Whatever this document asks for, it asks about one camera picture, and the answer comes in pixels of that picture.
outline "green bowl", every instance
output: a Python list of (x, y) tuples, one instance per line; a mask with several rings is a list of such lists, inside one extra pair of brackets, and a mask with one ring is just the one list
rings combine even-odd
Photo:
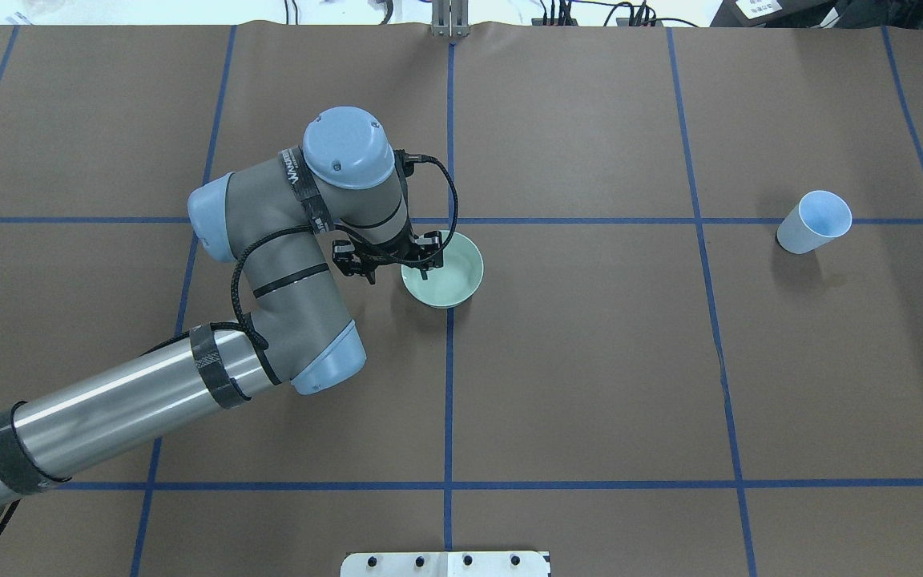
[[(440, 231), (447, 238), (447, 231)], [(449, 309), (473, 296), (483, 281), (483, 255), (475, 242), (457, 231), (444, 248), (444, 266), (430, 269), (422, 280), (417, 269), (401, 267), (401, 280), (411, 296), (422, 304)]]

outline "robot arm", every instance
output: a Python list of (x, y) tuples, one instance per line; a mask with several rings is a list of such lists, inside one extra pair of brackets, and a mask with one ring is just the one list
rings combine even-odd
[(408, 216), (405, 177), (426, 158), (393, 151), (375, 118), (341, 107), (308, 125), (300, 149), (195, 190), (187, 204), (195, 234), (213, 258), (238, 260), (259, 306), (245, 315), (235, 300), (237, 324), (196, 326), (133, 361), (3, 410), (0, 515), (12, 501), (274, 385), (290, 381), (311, 394), (358, 372), (365, 351), (355, 321), (310, 232), (347, 232), (356, 242), (334, 241), (334, 263), (369, 282), (391, 262), (442, 266), (449, 236), (417, 237)]

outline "light blue paper cup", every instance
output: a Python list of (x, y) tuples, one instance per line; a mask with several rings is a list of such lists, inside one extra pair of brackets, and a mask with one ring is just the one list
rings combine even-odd
[[(447, 238), (447, 231), (440, 231)], [(404, 286), (422, 304), (449, 309), (464, 303), (483, 282), (483, 255), (475, 242), (457, 231), (444, 248), (444, 266), (426, 271), (422, 279), (418, 269), (401, 267)]]
[(853, 213), (845, 200), (827, 190), (814, 190), (785, 216), (776, 238), (781, 248), (803, 255), (846, 234), (852, 224)]

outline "white label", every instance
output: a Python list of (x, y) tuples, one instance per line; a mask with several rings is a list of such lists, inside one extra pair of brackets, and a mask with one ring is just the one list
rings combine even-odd
[(736, 6), (748, 19), (761, 18), (763, 15), (781, 10), (777, 0), (736, 0)]

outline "metal bracket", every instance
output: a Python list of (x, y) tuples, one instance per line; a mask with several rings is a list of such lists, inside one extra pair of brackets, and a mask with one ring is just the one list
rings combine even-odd
[(410, 552), (351, 554), (341, 577), (550, 577), (543, 551)]
[(469, 0), (433, 0), (433, 36), (469, 36)]

